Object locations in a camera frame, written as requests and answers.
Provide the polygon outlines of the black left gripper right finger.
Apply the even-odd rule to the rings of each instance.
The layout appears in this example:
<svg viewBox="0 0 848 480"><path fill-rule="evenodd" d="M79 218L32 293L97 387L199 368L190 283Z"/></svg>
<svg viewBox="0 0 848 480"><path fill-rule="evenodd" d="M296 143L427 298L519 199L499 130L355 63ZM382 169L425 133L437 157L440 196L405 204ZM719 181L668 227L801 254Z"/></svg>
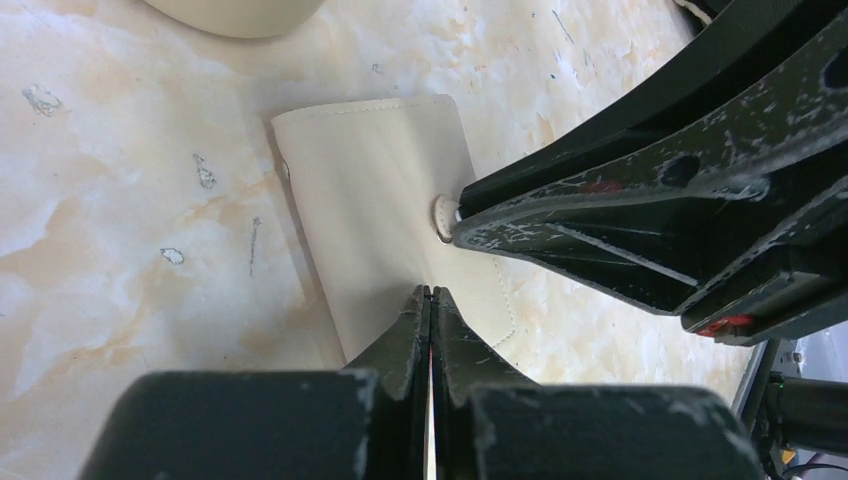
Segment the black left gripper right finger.
<svg viewBox="0 0 848 480"><path fill-rule="evenodd" d="M431 297L441 479L760 479L737 417L713 392L669 385L542 385Z"/></svg>

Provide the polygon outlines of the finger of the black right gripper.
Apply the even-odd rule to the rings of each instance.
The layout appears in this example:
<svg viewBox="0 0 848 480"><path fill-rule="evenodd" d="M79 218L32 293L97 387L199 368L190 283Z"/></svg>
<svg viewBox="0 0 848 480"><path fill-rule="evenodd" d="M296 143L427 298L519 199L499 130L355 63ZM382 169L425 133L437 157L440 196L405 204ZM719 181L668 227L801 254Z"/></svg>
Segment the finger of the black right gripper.
<svg viewBox="0 0 848 480"><path fill-rule="evenodd" d="M760 80L847 7L841 0L705 5L713 21L648 79L553 143L467 186L461 217L675 133Z"/></svg>

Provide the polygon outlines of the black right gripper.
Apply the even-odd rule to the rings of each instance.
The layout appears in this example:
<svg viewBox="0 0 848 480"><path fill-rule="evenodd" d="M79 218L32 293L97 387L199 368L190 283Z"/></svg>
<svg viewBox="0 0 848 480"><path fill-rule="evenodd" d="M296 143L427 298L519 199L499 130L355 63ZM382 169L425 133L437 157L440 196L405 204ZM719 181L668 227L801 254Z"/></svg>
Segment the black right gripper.
<svg viewBox="0 0 848 480"><path fill-rule="evenodd" d="M846 15L693 123L460 215L454 239L728 345L846 320Z"/></svg>

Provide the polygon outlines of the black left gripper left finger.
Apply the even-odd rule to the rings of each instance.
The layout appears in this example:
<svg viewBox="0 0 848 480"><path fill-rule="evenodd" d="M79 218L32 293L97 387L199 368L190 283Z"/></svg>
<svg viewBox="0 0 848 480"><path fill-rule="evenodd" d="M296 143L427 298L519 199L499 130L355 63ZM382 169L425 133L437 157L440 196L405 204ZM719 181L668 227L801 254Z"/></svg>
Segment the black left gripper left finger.
<svg viewBox="0 0 848 480"><path fill-rule="evenodd" d="M164 371L114 405L84 479L422 479L431 292L339 370Z"/></svg>

